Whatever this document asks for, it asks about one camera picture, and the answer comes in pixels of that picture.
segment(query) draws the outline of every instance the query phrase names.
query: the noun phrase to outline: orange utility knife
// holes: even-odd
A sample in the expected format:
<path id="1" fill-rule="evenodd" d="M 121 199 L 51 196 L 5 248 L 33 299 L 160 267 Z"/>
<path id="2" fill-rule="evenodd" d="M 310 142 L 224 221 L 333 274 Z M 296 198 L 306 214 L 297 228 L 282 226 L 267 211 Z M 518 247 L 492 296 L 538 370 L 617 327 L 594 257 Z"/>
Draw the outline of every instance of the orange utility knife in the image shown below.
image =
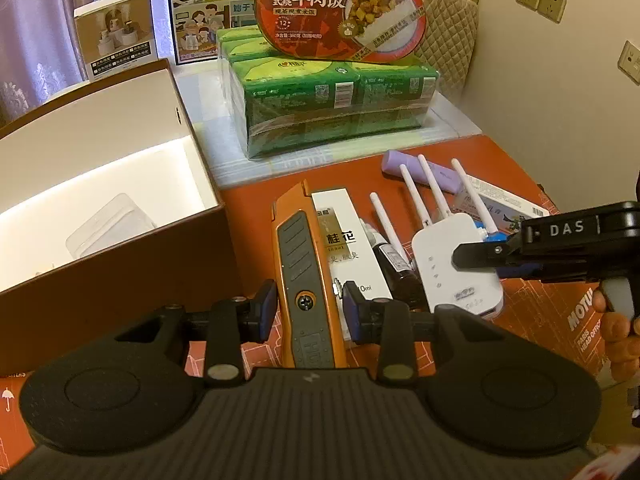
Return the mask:
<path id="1" fill-rule="evenodd" d="M 346 368 L 322 233 L 306 180 L 271 206 L 285 368 Z"/>

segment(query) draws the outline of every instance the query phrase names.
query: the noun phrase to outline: white wall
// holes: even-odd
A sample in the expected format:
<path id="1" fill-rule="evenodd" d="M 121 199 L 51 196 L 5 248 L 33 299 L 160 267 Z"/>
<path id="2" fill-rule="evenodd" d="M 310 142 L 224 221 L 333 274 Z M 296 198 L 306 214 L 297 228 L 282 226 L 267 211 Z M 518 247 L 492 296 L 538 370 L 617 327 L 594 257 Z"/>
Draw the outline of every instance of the white wall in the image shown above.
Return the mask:
<path id="1" fill-rule="evenodd" d="M 561 23 L 480 0 L 462 109 L 560 210 L 634 200 L 640 87 L 621 72 L 640 46 L 640 0 L 567 0 Z"/>

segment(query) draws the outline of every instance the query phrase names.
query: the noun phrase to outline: purple cylinder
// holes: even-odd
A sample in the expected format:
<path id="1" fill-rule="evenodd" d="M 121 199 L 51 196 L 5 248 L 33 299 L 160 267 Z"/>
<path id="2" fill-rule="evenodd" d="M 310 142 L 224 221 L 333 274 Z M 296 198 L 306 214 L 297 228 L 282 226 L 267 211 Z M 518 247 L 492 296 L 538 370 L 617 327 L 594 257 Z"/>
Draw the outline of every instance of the purple cylinder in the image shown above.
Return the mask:
<path id="1" fill-rule="evenodd" d="M 436 182 L 440 186 L 441 190 L 448 191 L 453 194 L 462 190 L 462 181 L 454 170 L 443 168 L 433 162 L 427 161 L 427 163 L 431 168 L 431 171 L 433 171 L 433 176 L 436 178 Z M 382 157 L 383 173 L 402 178 L 402 173 L 400 173 L 400 164 L 404 164 L 406 166 L 414 182 L 424 184 L 425 186 L 429 185 L 427 182 L 427 176 L 422 170 L 418 157 L 409 155 L 408 153 L 398 152 L 396 150 L 388 150 L 388 152 L 386 152 Z"/>

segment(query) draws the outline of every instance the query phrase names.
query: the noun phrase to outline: curtain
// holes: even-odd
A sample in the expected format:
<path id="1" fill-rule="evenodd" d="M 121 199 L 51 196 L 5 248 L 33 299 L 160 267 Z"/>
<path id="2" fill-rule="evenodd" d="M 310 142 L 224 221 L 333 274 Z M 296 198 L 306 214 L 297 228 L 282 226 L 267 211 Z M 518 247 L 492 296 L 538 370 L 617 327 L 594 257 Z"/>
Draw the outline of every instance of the curtain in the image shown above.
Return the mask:
<path id="1" fill-rule="evenodd" d="M 75 7 L 93 0 L 0 0 L 0 112 L 23 115 L 86 78 Z M 173 57 L 167 0 L 151 0 L 159 57 Z"/>

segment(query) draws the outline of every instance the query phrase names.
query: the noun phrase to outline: checkered tablecloth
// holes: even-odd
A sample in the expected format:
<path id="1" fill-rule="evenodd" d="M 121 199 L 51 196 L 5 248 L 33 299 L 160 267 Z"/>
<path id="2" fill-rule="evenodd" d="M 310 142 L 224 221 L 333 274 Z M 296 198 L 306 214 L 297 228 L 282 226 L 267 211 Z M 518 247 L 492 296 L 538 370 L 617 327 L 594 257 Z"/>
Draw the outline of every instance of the checkered tablecloth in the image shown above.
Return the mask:
<path id="1" fill-rule="evenodd" d="M 222 97 L 218 61 L 176 66 L 174 75 L 204 156 L 221 189 L 386 150 L 402 150 L 481 133 L 462 112 L 436 93 L 421 128 L 248 160 Z"/>

